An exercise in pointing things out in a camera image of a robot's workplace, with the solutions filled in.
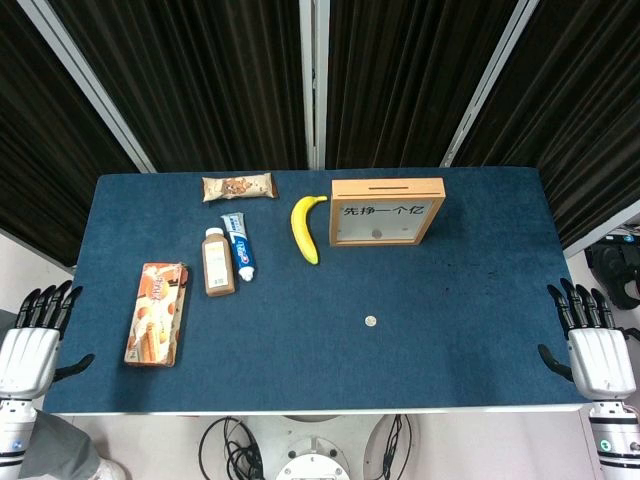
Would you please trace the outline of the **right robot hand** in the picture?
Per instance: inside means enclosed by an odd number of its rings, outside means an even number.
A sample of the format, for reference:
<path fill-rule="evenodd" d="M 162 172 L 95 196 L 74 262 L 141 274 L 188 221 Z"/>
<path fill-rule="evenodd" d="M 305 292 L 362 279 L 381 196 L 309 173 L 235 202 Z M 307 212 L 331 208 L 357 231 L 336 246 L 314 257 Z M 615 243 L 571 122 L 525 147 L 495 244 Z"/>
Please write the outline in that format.
<path fill-rule="evenodd" d="M 586 399 L 623 400 L 637 390 L 627 339 L 638 338 L 637 329 L 621 329 L 604 294 L 562 278 L 561 286 L 549 284 L 551 296 L 569 354 L 569 365 L 560 363 L 549 347 L 538 354 L 553 373 L 573 383 Z"/>

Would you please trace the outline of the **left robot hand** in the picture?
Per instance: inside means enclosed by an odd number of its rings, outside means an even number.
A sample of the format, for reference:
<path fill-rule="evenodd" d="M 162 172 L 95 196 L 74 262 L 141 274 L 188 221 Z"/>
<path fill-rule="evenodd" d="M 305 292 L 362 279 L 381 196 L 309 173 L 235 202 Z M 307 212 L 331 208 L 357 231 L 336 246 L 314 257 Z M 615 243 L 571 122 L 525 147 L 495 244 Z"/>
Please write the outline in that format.
<path fill-rule="evenodd" d="M 3 400 L 39 398 L 53 383 L 78 375 L 93 363 L 95 355 L 89 353 L 72 365 L 58 365 L 71 312 L 82 290 L 67 280 L 36 288 L 24 298 L 1 345 Z"/>

